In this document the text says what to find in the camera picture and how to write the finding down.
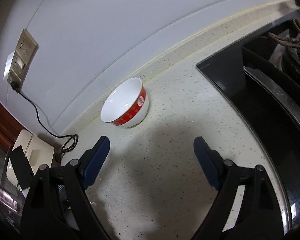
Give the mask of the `black gas stove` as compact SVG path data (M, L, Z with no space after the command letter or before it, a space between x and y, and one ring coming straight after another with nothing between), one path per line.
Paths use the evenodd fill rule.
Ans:
M238 110L265 149L300 236L300 10L232 43L197 68Z

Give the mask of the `red wooden door frame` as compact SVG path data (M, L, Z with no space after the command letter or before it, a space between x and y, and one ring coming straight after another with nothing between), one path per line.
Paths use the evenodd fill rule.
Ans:
M7 152L25 127L0 103L0 148Z

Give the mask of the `red banded white bowl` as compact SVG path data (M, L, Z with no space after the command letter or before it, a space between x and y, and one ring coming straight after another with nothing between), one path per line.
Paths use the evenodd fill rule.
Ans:
M138 77L133 77L116 87L101 109L104 123L129 128L142 122L149 109L149 95Z

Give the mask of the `wall socket panel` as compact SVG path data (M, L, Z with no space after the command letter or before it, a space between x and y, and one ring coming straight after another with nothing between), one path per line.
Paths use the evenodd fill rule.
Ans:
M13 53L7 77L7 82L12 87L17 87L18 90L21 90L37 50L38 43L27 29L23 29Z

